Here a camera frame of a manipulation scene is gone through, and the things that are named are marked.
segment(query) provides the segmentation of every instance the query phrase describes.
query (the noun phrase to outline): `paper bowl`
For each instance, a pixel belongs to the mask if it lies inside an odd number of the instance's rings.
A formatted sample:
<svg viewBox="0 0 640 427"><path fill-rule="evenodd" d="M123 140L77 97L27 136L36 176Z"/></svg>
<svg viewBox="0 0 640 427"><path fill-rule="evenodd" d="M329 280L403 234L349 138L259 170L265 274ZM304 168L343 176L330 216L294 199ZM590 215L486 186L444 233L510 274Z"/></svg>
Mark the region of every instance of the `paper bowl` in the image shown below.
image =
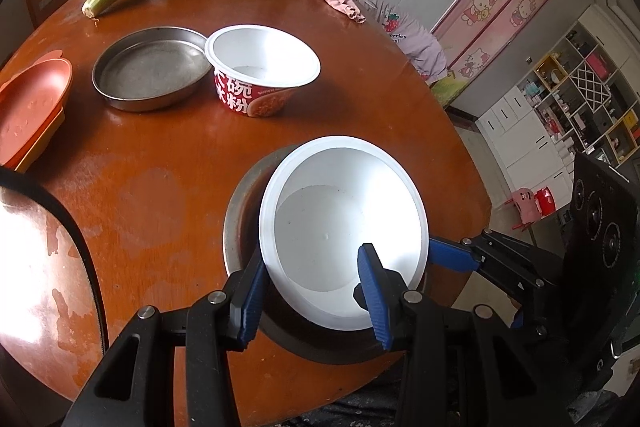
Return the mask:
<svg viewBox="0 0 640 427"><path fill-rule="evenodd" d="M301 40L268 26L228 26L207 39L218 97L229 110L271 116L295 90L320 74L320 60Z"/></svg>
<svg viewBox="0 0 640 427"><path fill-rule="evenodd" d="M371 327L353 298L358 248L372 243L385 268L416 289L429 229L418 190L379 147L348 136L289 154L262 198L258 237L271 280L287 303L332 330Z"/></svg>

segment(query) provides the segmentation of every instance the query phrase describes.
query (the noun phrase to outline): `brown tabletop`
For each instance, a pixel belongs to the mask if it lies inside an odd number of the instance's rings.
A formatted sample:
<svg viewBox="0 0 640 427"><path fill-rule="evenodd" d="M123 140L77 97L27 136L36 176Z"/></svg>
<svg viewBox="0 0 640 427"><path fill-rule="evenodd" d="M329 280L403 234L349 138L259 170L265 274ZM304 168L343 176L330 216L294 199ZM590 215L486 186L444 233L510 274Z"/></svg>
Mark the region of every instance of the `brown tabletop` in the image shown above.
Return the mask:
<svg viewBox="0 0 640 427"><path fill-rule="evenodd" d="M396 158L414 180L430 232L452 240L488 224L490 200L444 111L396 45L321 0L122 0L98 21L71 0L20 47L0 84L60 48L74 67L66 120L30 168L78 222L92 253L109 340L145 304L189 306L226 280L222 227L242 176L283 146L344 134ZM220 103L212 83L174 107L132 114L107 106L92 86L96 58L150 26L208 36L223 26L274 26L309 44L320 77L273 118ZM78 252L39 208L0 203L0 343L33 375L73 399L101 357L91 288ZM430 295L451 305L468 275L430 266ZM301 359L258 332L229 364L243 425L262 425L361 387L397 355L356 365ZM176 356L176 420L186 424L184 353Z"/></svg>

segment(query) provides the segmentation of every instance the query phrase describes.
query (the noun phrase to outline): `white cabinet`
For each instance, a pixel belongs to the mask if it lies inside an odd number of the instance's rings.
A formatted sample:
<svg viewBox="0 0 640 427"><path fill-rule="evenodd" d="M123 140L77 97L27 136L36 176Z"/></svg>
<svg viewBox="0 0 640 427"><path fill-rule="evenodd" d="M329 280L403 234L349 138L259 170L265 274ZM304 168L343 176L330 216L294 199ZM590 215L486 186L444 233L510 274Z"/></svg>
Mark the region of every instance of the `white cabinet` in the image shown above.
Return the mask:
<svg viewBox="0 0 640 427"><path fill-rule="evenodd" d="M552 176L549 176L546 180L539 183L531 190L533 193L536 193L540 188L549 187L549 190L551 190L551 194L554 197L554 201L556 202L556 208L562 208L571 201L573 185L569 172L564 168Z"/></svg>
<svg viewBox="0 0 640 427"><path fill-rule="evenodd" d="M507 173L516 188L536 187L540 180L562 169L562 161L549 137L543 139L534 149L507 167Z"/></svg>
<svg viewBox="0 0 640 427"><path fill-rule="evenodd" d="M498 117L498 120L504 127L505 131L516 125L518 117L504 98L498 100L498 102L494 104L494 107L492 107L492 109L494 110L495 116Z"/></svg>
<svg viewBox="0 0 640 427"><path fill-rule="evenodd" d="M607 16L594 4L578 19L591 35L604 47L607 55L621 68L631 54L629 46L608 20Z"/></svg>
<svg viewBox="0 0 640 427"><path fill-rule="evenodd" d="M527 102L527 99L524 98L524 95L522 94L518 86L513 86L513 89L511 89L507 94L504 95L504 99L513 109L513 112L515 113L518 120L522 120L532 111L529 102Z"/></svg>
<svg viewBox="0 0 640 427"><path fill-rule="evenodd" d="M478 118L478 125L484 129L491 141L494 141L498 136L504 134L504 127L500 121L498 121L498 117L495 116L493 109L489 109L484 115Z"/></svg>
<svg viewBox="0 0 640 427"><path fill-rule="evenodd" d="M620 71L625 76L631 89L636 92L636 96L640 98L640 61L632 55L625 62L625 65L620 68Z"/></svg>
<svg viewBox="0 0 640 427"><path fill-rule="evenodd" d="M494 146L502 164L509 167L529 151L539 147L546 139L548 134L538 116L535 112L530 112L510 130L497 137L494 140Z"/></svg>

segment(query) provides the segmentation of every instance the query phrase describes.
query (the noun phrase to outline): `orange bowl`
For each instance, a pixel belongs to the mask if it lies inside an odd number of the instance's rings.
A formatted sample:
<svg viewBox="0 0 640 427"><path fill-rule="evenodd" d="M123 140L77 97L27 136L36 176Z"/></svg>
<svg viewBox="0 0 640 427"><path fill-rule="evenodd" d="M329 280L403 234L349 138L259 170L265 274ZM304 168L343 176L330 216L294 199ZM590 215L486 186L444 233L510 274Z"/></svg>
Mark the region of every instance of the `orange bowl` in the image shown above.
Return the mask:
<svg viewBox="0 0 640 427"><path fill-rule="evenodd" d="M15 169L58 117L71 86L66 58L38 62L0 88L0 164Z"/></svg>

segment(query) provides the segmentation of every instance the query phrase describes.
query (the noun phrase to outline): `wooden table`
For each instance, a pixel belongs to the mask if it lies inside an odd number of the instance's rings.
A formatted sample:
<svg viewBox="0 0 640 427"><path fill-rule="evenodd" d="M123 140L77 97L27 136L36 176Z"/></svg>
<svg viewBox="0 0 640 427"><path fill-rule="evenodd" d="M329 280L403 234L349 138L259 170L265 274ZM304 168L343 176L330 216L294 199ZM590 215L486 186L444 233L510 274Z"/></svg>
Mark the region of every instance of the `wooden table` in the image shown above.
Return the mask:
<svg viewBox="0 0 640 427"><path fill-rule="evenodd" d="M144 304L185 307L226 280L222 226L244 173L288 144L331 134L369 140L396 158L417 185L430 231L452 240L488 224L490 201L444 111L396 45L321 0L122 0L98 21L70 0L0 72L0 84L47 51L74 65L66 121L30 174L78 222L104 300L110 342ZM145 114L107 106L91 71L107 46L150 26L274 26L308 43L320 77L273 118L231 113L211 83L174 107ZM82 262L65 230L37 209L11 215L28 241L0 238L0 342L33 375L73 399L101 357L95 307ZM450 305L468 275L433 267L430 293ZM361 387L396 356L322 365L258 332L229 356L244 425L311 410ZM184 353L176 360L176 421L186 424Z"/></svg>

